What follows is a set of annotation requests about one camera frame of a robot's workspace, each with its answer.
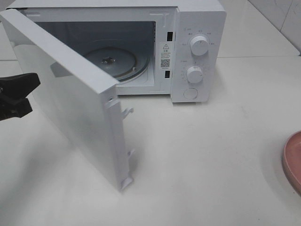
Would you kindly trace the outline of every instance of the microwave door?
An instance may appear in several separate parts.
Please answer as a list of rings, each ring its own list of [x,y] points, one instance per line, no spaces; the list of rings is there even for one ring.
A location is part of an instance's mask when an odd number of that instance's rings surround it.
[[[131,181],[118,81],[15,9],[0,13],[24,73],[38,74],[45,115],[118,190]]]

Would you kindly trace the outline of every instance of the white microwave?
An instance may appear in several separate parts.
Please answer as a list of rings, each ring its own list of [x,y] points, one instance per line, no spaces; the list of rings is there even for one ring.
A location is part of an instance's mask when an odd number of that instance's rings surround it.
[[[225,17],[218,0],[16,0],[0,13],[41,109],[118,189],[132,181],[118,95],[206,101]]]

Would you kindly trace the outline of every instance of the white countertop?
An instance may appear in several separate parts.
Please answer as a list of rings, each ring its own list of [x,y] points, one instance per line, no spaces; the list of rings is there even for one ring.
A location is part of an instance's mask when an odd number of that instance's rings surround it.
[[[221,0],[227,11],[218,57],[298,56],[299,51],[247,0]],[[16,59],[0,24],[0,60]]]
[[[136,149],[123,193],[30,98],[32,113],[1,122],[1,225],[299,226],[301,198],[281,153],[301,129],[301,58],[220,58],[216,68],[207,103],[121,98],[135,109],[124,125]]]

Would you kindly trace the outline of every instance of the warning label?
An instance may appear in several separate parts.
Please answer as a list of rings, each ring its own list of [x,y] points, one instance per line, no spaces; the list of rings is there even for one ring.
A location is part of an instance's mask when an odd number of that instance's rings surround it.
[[[171,69],[171,61],[174,54],[174,44],[170,42],[160,43],[160,61],[162,69]]]

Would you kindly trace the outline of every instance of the pink plate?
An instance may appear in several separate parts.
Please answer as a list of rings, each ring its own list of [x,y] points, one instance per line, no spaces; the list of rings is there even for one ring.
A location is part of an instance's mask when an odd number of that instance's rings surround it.
[[[286,142],[283,168],[288,180],[301,193],[301,131],[293,134]]]

